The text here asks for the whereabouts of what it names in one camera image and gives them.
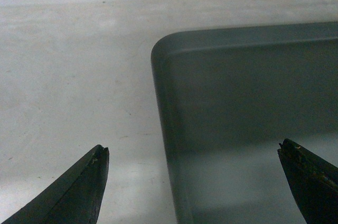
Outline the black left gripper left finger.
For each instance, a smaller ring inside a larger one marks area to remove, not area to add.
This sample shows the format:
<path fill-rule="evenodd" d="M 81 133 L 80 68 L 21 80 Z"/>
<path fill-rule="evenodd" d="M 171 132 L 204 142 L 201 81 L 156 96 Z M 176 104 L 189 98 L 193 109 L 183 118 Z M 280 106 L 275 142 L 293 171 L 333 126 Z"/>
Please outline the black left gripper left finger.
<path fill-rule="evenodd" d="M 109 171 L 109 148 L 96 145 L 3 223 L 97 223 Z"/>

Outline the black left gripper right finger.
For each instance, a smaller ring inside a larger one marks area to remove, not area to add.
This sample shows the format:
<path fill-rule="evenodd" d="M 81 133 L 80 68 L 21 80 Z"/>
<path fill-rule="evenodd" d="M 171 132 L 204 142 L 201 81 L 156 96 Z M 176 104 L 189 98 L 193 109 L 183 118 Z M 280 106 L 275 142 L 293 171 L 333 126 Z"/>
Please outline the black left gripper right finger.
<path fill-rule="evenodd" d="M 337 223 L 337 167 L 290 139 L 279 146 L 280 163 L 306 223 Z"/>

